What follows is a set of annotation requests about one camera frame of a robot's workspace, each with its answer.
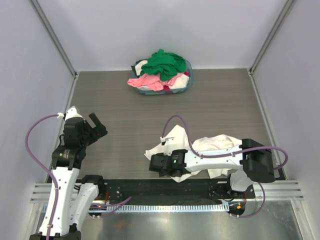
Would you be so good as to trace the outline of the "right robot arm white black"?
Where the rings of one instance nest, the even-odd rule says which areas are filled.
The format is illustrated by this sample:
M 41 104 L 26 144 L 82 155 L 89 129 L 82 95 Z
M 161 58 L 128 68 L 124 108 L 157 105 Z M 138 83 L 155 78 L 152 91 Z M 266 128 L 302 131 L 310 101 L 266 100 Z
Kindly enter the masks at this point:
M 174 149 L 165 144 L 159 153 L 153 153 L 148 170 L 160 177 L 181 178 L 204 170 L 235 170 L 229 175 L 225 191 L 231 198 L 245 192 L 256 183 L 273 183 L 276 180 L 272 152 L 266 146 L 249 138 L 239 145 L 217 150 Z

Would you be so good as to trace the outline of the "teal laundry basket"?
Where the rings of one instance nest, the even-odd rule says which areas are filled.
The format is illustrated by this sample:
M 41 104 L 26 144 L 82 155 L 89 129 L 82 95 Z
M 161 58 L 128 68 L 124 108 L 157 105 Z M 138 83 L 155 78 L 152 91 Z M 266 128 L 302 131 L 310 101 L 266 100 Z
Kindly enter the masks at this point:
M 133 70 L 134 66 L 141 60 L 138 60 L 134 65 L 131 66 L 131 70 L 132 70 L 132 74 L 133 74 L 133 78 L 137 78 L 135 70 Z M 140 94 L 146 95 L 146 96 L 152 96 L 152 95 L 169 95 L 169 94 L 179 94 L 179 93 L 183 93 L 186 90 L 188 90 L 194 82 L 194 73 L 193 73 L 193 69 L 192 66 L 190 64 L 190 62 L 188 60 L 186 60 L 186 71 L 189 74 L 189 82 L 187 84 L 186 88 L 183 89 L 177 89 L 177 90 L 163 90 L 160 92 L 151 92 L 151 91 L 143 91 L 143 90 L 138 90 L 137 88 L 135 88 Z

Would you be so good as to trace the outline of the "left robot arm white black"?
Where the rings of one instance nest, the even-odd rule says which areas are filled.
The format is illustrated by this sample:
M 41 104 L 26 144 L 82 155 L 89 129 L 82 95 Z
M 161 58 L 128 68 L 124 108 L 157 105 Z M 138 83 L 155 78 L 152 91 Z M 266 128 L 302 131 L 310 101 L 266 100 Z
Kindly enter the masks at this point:
M 86 149 L 107 135 L 106 127 L 95 113 L 89 115 L 95 124 L 91 127 L 74 107 L 55 117 L 64 120 L 64 127 L 59 145 L 51 156 L 51 168 L 46 168 L 32 152 L 29 153 L 52 180 L 45 217 L 39 232 L 29 237 L 31 240 L 81 239 L 81 228 L 92 202 L 102 199 L 107 192 L 101 175 L 85 175 L 76 198 L 72 199 Z

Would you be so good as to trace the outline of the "white t-shirt robot print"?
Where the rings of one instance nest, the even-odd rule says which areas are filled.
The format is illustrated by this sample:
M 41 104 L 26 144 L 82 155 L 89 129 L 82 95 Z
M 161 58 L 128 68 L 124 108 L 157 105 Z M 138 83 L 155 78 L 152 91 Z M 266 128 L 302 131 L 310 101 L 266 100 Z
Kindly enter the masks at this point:
M 173 138 L 169 140 L 169 144 L 173 144 L 175 147 L 181 147 L 182 149 L 189 150 L 189 142 L 185 129 L 180 125 L 175 125 L 171 128 L 170 132 L 165 136 L 166 138 Z M 198 138 L 192 143 L 192 147 L 196 151 L 214 151 L 214 150 L 226 150 L 233 148 L 242 143 L 240 139 L 225 134 L 220 134 L 213 137 L 202 137 Z M 154 148 L 146 150 L 144 156 L 151 160 L 152 155 L 159 154 L 163 152 L 163 146 L 158 144 Z M 221 175 L 227 175 L 228 173 L 236 173 L 236 169 L 231 168 L 213 168 L 207 170 L 209 177 L 211 179 L 217 178 Z

